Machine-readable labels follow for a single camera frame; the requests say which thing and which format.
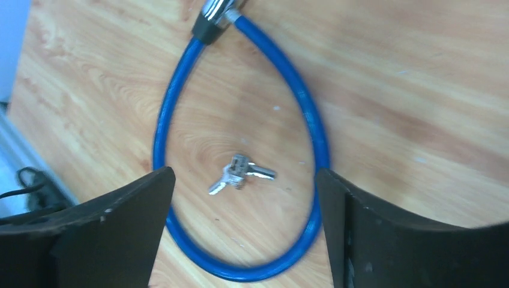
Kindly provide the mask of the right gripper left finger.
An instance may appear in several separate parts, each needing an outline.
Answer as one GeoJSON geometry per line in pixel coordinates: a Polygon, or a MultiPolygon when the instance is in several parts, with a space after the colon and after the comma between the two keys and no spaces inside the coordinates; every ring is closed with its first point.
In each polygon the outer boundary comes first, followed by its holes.
{"type": "Polygon", "coordinates": [[[2,287],[148,287],[175,173],[162,167],[73,206],[1,219],[2,287]]]}

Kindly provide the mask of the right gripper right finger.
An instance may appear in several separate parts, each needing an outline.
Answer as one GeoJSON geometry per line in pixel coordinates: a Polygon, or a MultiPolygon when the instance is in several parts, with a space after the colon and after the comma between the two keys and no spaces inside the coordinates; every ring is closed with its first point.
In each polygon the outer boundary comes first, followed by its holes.
{"type": "Polygon", "coordinates": [[[465,228],[315,178],[334,287],[507,287],[508,223],[465,228]]]}

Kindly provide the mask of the blue cable lock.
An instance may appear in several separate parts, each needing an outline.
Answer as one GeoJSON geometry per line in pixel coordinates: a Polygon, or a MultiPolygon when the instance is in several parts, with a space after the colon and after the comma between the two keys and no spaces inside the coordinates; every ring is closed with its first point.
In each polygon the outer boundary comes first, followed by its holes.
{"type": "MultiPolygon", "coordinates": [[[[327,134],[312,94],[297,69],[279,46],[261,28],[239,12],[242,3],[242,1],[206,1],[198,14],[192,29],[193,36],[170,78],[161,103],[152,146],[152,168],[154,170],[165,165],[170,120],[188,76],[204,47],[215,42],[230,24],[233,24],[266,56],[293,93],[307,124],[313,148],[315,170],[319,171],[321,168],[330,167],[327,134]]],[[[266,280],[291,268],[314,244],[321,231],[321,225],[319,196],[315,192],[308,220],[294,245],[269,263],[251,268],[241,268],[223,263],[203,251],[186,234],[173,209],[170,209],[166,217],[166,227],[173,240],[194,264],[213,276],[239,283],[266,280]]]]}

